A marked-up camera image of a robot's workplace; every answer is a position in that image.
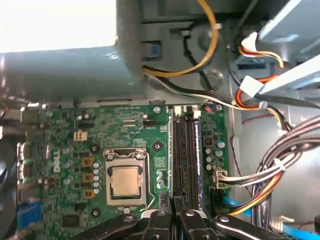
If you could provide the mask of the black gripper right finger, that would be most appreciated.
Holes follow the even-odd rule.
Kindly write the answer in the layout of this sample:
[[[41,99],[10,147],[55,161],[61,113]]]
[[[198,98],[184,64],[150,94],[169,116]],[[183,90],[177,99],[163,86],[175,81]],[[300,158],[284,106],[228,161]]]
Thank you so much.
[[[186,207],[184,197],[175,195],[173,205],[184,240],[285,240],[286,237],[222,214],[209,221],[205,213]]]

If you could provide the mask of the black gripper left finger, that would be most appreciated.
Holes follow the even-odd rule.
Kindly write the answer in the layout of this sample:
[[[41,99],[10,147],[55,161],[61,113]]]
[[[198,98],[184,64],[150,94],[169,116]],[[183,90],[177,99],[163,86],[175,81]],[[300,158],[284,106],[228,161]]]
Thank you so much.
[[[160,209],[146,210],[141,219],[121,214],[74,236],[76,240],[171,240],[172,207],[168,192],[159,194]]]

